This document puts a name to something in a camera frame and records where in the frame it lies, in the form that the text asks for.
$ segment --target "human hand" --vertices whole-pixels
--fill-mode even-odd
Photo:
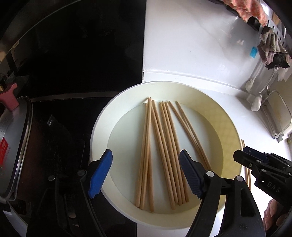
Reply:
[[[273,216],[276,214],[277,210],[278,210],[278,202],[275,199],[272,199],[269,202],[267,209],[265,210],[264,218],[263,218],[263,224],[266,231],[270,229],[271,226],[274,224]],[[278,227],[282,224],[286,215],[287,214],[283,214],[277,219],[276,225]]]

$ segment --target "silver screw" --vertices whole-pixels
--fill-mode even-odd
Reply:
[[[240,175],[239,175],[239,176],[237,176],[237,177],[236,177],[236,179],[237,179],[238,181],[240,181],[240,182],[242,182],[242,181],[243,181],[243,177],[241,177]]]
[[[49,181],[53,181],[53,180],[55,180],[55,178],[56,178],[56,177],[55,177],[54,175],[50,175],[50,176],[48,177],[48,180],[49,180]]]
[[[83,176],[83,175],[85,175],[85,170],[79,170],[78,172],[77,172],[77,174],[79,175],[79,176]]]
[[[209,177],[213,177],[215,174],[212,171],[207,171],[206,173]]]

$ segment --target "gray cloth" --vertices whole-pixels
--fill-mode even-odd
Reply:
[[[278,36],[274,33],[273,29],[268,26],[265,26],[262,31],[258,51],[263,63],[266,65],[273,61],[275,53],[286,52]]]

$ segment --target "orange cloth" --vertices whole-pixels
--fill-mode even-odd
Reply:
[[[236,10],[245,22],[247,22],[250,17],[254,16],[262,26],[267,25],[267,15],[262,5],[257,0],[223,0],[223,2]]]

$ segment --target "red lid handle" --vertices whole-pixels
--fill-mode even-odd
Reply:
[[[17,84],[13,83],[8,85],[4,91],[0,92],[0,102],[3,103],[10,112],[19,106],[19,102],[13,94],[13,91],[16,88]]]

